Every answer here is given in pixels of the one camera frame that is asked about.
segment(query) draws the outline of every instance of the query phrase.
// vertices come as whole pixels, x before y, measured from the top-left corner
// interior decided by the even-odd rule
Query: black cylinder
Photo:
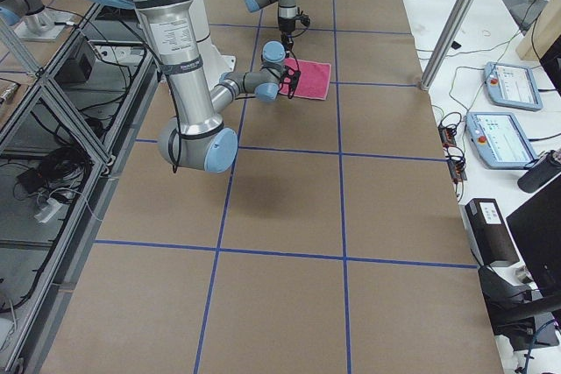
[[[548,152],[545,158],[540,159],[527,173],[518,179],[518,187],[526,193],[534,193],[553,177],[561,172],[561,163],[553,156],[554,152]]]

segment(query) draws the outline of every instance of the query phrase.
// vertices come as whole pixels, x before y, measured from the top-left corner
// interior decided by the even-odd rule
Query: power adapter
[[[16,178],[28,194],[37,192],[46,184],[46,180],[35,168],[24,171]]]

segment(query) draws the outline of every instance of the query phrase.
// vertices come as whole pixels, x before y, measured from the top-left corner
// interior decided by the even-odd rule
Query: red cloth
[[[298,63],[300,64],[302,74],[300,75],[295,96],[310,100],[324,100],[327,98],[327,90],[330,87],[331,64],[306,60],[298,60]],[[296,62],[292,58],[286,59],[285,64],[296,69]],[[283,86],[280,93],[286,95],[288,87],[286,85]]]

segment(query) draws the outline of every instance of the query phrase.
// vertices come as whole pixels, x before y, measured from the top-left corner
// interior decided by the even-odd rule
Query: metal rack
[[[38,369],[37,361],[46,352],[57,321],[69,301],[69,295],[64,292],[78,279],[99,226],[99,216],[104,213],[117,184],[114,174],[119,174],[124,166],[136,136],[135,127],[143,118],[157,84],[153,57],[148,51],[144,52],[142,60],[139,56],[124,60],[128,71],[136,75],[126,92],[110,88],[116,85],[116,81],[118,84],[121,74],[116,67],[101,61],[96,62],[90,79],[82,85],[63,88],[54,80],[86,34],[94,46],[110,45],[121,49],[142,46],[131,34],[115,29],[111,34],[118,34],[117,38],[95,39],[87,27],[90,22],[95,22],[100,10],[98,5],[92,6],[44,67],[0,19],[0,41],[34,79],[21,103],[0,127],[0,164],[16,163],[0,167],[3,170],[0,171],[0,216],[3,220],[0,286],[12,301],[28,295],[16,310],[18,328],[11,335],[9,345],[0,353],[0,372],[19,372],[23,366],[29,372]],[[118,103],[111,101],[120,97]],[[97,114],[111,116],[110,127],[102,137],[94,133],[80,111],[92,101],[108,102],[107,107],[96,108]],[[80,193],[74,194],[73,200],[47,223],[38,223],[33,218],[39,211],[37,196],[17,199],[14,193],[16,177],[24,171],[22,164],[35,166],[49,151],[60,147],[51,134],[41,131],[33,122],[32,111],[35,116],[40,114],[45,122],[58,123],[66,128],[90,162],[88,173],[82,176]]]

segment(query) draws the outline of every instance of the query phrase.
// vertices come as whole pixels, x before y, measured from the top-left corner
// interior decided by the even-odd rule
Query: white table
[[[418,50],[431,51],[434,48],[455,1],[403,0]],[[449,55],[486,50],[511,39],[512,41],[509,44],[498,46],[490,52],[448,57],[430,87],[432,103],[442,108],[445,113],[457,111],[463,116],[465,115],[465,109],[448,95],[456,69],[460,66],[483,68],[488,61],[498,60],[510,64],[537,66],[537,62],[524,62],[518,58],[515,48],[522,40],[522,35],[517,30],[518,27],[501,0],[475,0],[456,37],[456,41],[461,47],[457,51],[451,50]],[[428,63],[428,60],[424,59],[430,57],[430,52],[419,51],[418,55],[421,66],[424,68]],[[534,76],[538,88],[553,88],[547,74],[540,67],[534,69]],[[482,82],[483,71],[459,69],[452,95],[468,108],[473,103],[471,111],[513,112],[528,138],[544,138],[561,132],[561,97],[557,92],[542,93],[543,109],[538,112],[507,109],[490,103],[485,88],[479,89]],[[437,121],[440,121],[440,112],[437,109],[435,109],[435,117]],[[455,121],[457,121],[456,117],[446,120],[446,123]],[[510,215],[531,196],[516,185],[516,181],[524,174],[524,171],[485,168],[477,152],[470,145],[468,136],[462,137],[463,132],[464,125],[462,124],[458,130],[457,141],[460,146],[465,143],[463,149],[467,162],[468,181],[464,184],[464,194],[460,204],[464,205],[474,197],[491,197],[497,200],[504,217]],[[534,143],[533,146],[538,154],[542,151],[558,149],[561,146],[561,138]],[[519,284],[515,278],[515,268],[520,265],[522,264],[502,270],[498,269],[497,272],[511,283]],[[507,360],[512,354],[504,350],[499,338],[497,342],[501,344],[499,346],[501,358]],[[523,352],[517,352],[517,354],[516,356],[523,365]],[[561,346],[535,349],[532,351],[532,356],[535,360],[530,362],[529,373],[561,372]]]

